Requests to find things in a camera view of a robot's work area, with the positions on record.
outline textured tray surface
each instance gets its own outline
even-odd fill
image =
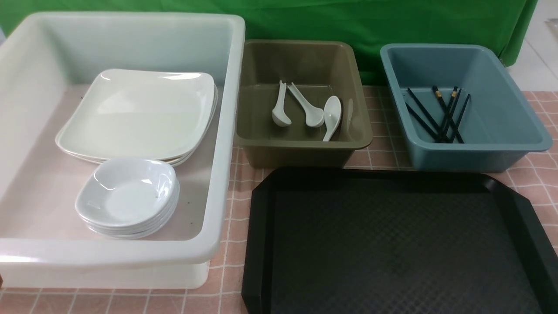
[[[272,313],[541,313],[490,193],[387,185],[275,194]]]

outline stack of bowls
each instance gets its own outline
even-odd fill
[[[174,213],[179,194],[176,173],[168,163],[111,159],[89,178],[75,209],[92,231],[133,240],[162,228]]]

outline chopsticks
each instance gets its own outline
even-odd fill
[[[459,104],[459,98],[461,96],[461,92],[463,91],[463,89],[454,87],[449,102],[446,105],[444,98],[442,96],[442,93],[440,92],[440,90],[438,89],[437,86],[432,86],[432,92],[434,93],[434,96],[438,102],[438,104],[440,105],[440,108],[442,109],[443,113],[444,113],[444,117],[442,119],[442,122],[440,124],[438,124],[436,122],[436,120],[432,117],[432,115],[430,114],[430,112],[428,112],[428,110],[425,108],[425,106],[421,103],[421,101],[418,99],[418,97],[415,95],[415,93],[410,89],[407,88],[407,93],[408,95],[415,101],[417,107],[420,109],[420,111],[422,112],[423,116],[426,117],[426,120],[428,121],[428,123],[430,123],[430,127],[428,123],[426,123],[421,117],[420,115],[414,111],[411,106],[405,102],[405,105],[407,106],[407,110],[409,111],[409,114],[411,116],[413,116],[413,118],[415,118],[415,120],[418,122],[418,124],[428,133],[428,135],[430,135],[430,137],[433,139],[434,142],[436,143],[453,143],[455,139],[457,139],[458,143],[463,144],[463,138],[461,136],[461,134],[459,133],[459,125],[461,124],[461,121],[463,120],[463,116],[465,113],[465,109],[467,107],[467,104],[469,103],[470,99],[471,99],[471,95],[467,94],[467,97],[465,99],[465,103],[463,104],[463,107],[461,108],[461,111],[459,113],[459,117],[457,120],[457,123],[454,122],[453,120],[453,116],[455,111],[457,110],[457,106]],[[448,136],[448,131],[451,128],[451,136]]]
[[[444,99],[442,98],[442,93],[438,90],[438,87],[433,86],[432,91],[434,92],[434,95],[436,96],[436,99],[438,99],[438,103],[440,104],[440,107],[442,107],[442,111],[444,112],[444,115],[445,115],[444,116],[444,121],[445,121],[447,117],[453,116],[453,113],[450,114],[451,107],[452,107],[454,102],[457,105],[457,102],[459,100],[459,93],[461,93],[462,89],[459,90],[459,93],[457,94],[457,97],[456,97],[455,94],[456,94],[456,91],[457,91],[457,86],[454,87],[454,90],[451,93],[451,98],[450,98],[450,101],[448,103],[448,106],[446,106],[446,103],[444,102]],[[457,126],[453,122],[453,119],[449,119],[449,126],[451,126],[451,129],[452,129],[453,133],[456,134],[457,141],[460,142],[461,144],[463,144],[463,138],[461,138],[461,134],[459,134],[459,131],[457,130]]]

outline olive green plastic bin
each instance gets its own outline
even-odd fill
[[[330,142],[325,124],[305,124],[302,107],[288,91],[285,113],[292,124],[277,126],[271,111],[279,81],[294,83],[314,106],[341,100],[341,123]],[[254,168],[343,167],[352,153],[372,142],[372,127],[353,49],[342,42],[248,40],[244,45],[238,97],[237,144]]]

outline blue plastic bin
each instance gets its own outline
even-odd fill
[[[550,134],[489,49],[475,45],[390,44],[380,55],[414,168],[502,172],[527,153],[552,146]],[[409,114],[405,102],[426,121],[407,88],[438,123],[442,120],[444,113],[432,92],[433,85],[442,92],[446,104],[454,86],[463,89],[454,121],[465,96],[471,94],[459,126],[463,144],[434,143]]]

